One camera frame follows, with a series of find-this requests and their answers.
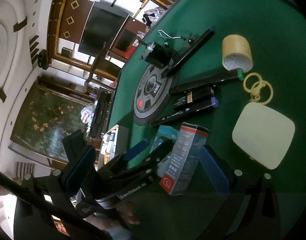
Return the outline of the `cream rounded square case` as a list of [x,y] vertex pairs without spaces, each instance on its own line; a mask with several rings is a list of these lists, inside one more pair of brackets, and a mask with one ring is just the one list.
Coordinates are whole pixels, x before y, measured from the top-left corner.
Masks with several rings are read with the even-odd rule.
[[233,142],[269,170],[280,165],[295,133],[295,124],[280,112],[248,103],[232,132]]

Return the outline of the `green floral painting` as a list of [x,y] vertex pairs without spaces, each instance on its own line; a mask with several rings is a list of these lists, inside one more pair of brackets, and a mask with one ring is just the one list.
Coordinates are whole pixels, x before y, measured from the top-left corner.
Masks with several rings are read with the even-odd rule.
[[37,154],[67,163],[62,139],[86,132],[81,110],[87,103],[33,83],[20,108],[11,141]]

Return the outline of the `round grey black coaster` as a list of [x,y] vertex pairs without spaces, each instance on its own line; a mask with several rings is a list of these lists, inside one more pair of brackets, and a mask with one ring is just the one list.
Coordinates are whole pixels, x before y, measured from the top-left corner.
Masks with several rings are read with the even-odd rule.
[[164,70],[149,64],[139,80],[132,103],[133,121],[139,126],[156,120],[171,98],[169,89],[177,84],[179,75],[162,77]]

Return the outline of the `black pen green cap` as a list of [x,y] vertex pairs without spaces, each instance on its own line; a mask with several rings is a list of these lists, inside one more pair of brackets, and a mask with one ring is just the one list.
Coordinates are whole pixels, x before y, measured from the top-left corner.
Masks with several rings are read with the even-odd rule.
[[208,72],[208,75],[206,77],[170,87],[169,94],[178,94],[180,92],[185,92],[187,90],[195,89],[197,87],[226,82],[229,80],[238,79],[240,81],[243,81],[244,77],[244,71],[242,71],[240,68],[234,70],[215,69],[212,72]]

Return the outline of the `grey red product box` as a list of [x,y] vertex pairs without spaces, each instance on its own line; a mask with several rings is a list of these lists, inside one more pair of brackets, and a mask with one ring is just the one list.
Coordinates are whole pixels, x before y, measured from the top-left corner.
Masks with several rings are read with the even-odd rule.
[[182,123],[160,181],[160,186],[169,195],[181,195],[189,186],[209,133],[205,127]]

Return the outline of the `yellow lidded jar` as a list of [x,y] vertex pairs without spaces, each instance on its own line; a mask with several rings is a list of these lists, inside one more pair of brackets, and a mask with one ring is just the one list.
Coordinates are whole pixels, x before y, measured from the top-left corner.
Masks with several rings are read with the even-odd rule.
[[253,68],[252,52],[245,37],[232,34],[223,39],[222,64],[227,70],[241,69],[245,73]]

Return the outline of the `black tube purple cap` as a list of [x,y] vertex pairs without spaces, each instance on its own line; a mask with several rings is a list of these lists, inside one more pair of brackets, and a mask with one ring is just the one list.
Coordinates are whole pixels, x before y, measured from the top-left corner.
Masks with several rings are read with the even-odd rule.
[[199,105],[194,105],[190,107],[186,107],[184,109],[180,109],[179,111],[172,113],[170,115],[164,116],[161,119],[154,120],[150,126],[155,127],[155,126],[160,126],[160,125],[165,125],[165,124],[172,124],[174,122],[184,120],[185,118],[191,118],[195,117],[197,114],[201,113],[204,110],[213,110],[218,108],[219,102],[218,98],[212,97],[204,102],[202,102]]

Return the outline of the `wooden chair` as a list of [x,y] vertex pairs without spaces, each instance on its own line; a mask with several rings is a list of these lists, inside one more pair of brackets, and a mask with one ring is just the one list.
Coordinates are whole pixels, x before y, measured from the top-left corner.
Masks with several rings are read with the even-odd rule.
[[105,59],[105,55],[108,51],[108,48],[106,47],[106,42],[103,43],[103,47],[101,48],[101,50],[99,51],[99,53],[97,54],[95,60],[93,61],[93,64],[91,66],[91,69],[89,71],[89,76],[86,79],[85,83],[84,83],[84,92],[87,92],[87,88],[88,88],[88,84],[90,82],[96,81],[93,78],[93,74],[95,72],[95,70],[101,70],[104,71],[110,75],[112,75],[113,77],[117,78],[121,72],[121,68],[119,66],[117,66],[116,64],[108,61]]

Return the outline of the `black pen blue cap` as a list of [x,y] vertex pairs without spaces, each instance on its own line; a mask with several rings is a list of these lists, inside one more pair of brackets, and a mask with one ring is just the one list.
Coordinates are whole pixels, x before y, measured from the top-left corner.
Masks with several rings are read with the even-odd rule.
[[189,48],[180,56],[171,67],[167,68],[163,73],[162,77],[171,77],[188,61],[190,57],[194,55],[199,49],[201,49],[206,42],[214,36],[215,32],[212,28],[207,29],[200,37],[194,40]]

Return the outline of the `light blue cartoon tissue pack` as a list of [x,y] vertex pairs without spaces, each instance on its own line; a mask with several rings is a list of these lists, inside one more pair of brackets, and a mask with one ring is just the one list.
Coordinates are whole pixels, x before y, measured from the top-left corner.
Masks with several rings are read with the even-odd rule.
[[[178,133],[179,131],[177,129],[174,129],[171,126],[163,126],[161,125],[157,131],[157,134],[154,138],[154,141],[152,143],[152,147],[150,150],[150,153],[155,150],[162,142],[166,141],[166,140],[171,140],[173,142],[173,144],[175,144],[177,137],[178,137]],[[161,178],[167,168],[167,165],[169,163],[170,160],[170,156],[171,156],[171,152],[169,152],[164,158],[163,160],[161,160],[158,164],[158,168],[157,168],[157,175]]]

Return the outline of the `yellow scissors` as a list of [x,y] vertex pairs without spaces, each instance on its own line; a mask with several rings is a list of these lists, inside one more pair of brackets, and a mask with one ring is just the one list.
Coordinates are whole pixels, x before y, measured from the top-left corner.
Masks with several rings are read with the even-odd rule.
[[[250,77],[253,77],[253,76],[257,77],[257,81],[254,82],[252,86],[249,88],[247,87],[247,81]],[[270,95],[267,100],[261,102],[261,89],[265,87],[269,88]],[[244,78],[243,89],[245,92],[249,93],[250,103],[253,102],[253,103],[259,103],[261,105],[267,105],[272,101],[272,98],[274,96],[274,90],[272,88],[272,85],[268,81],[263,80],[261,75],[258,73],[250,73]]]

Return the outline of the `black stepper motor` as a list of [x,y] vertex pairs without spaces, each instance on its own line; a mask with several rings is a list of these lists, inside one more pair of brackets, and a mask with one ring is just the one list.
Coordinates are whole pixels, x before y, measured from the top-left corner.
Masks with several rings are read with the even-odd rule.
[[163,69],[171,61],[172,52],[156,41],[149,43],[139,41],[139,43],[145,47],[141,60],[144,60],[149,64],[153,64],[159,69]]

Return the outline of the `wooden wall cabinet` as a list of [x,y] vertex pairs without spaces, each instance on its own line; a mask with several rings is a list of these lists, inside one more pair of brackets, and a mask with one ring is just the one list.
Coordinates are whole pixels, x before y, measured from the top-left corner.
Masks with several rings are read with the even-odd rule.
[[148,27],[139,18],[148,2],[167,9],[176,0],[52,0],[47,29],[46,60],[89,71],[95,58],[96,74],[114,81],[119,67],[110,56],[126,62],[135,42]]

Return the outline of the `black flat television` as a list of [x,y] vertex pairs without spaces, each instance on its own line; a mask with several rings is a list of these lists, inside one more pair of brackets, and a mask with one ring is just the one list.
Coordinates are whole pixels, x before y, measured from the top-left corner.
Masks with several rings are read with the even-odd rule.
[[79,43],[78,52],[96,57],[103,43],[110,47],[130,13],[109,2],[94,2]]

